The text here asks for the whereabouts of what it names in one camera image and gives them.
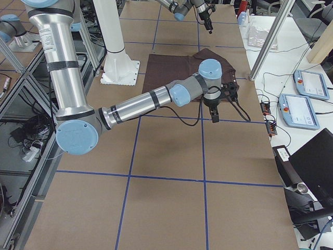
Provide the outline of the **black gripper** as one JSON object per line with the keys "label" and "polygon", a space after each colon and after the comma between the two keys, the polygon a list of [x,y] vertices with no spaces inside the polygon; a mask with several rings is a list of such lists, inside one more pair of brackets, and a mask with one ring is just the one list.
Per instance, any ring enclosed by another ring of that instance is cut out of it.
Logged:
{"label": "black gripper", "polygon": [[202,21],[204,21],[204,26],[209,34],[212,34],[213,26],[210,19],[210,15],[216,11],[215,6],[201,6],[198,7],[198,14]]}
{"label": "black gripper", "polygon": [[218,99],[205,99],[205,105],[209,108],[209,112],[211,115],[211,120],[213,123],[219,122],[219,112],[218,112]]}

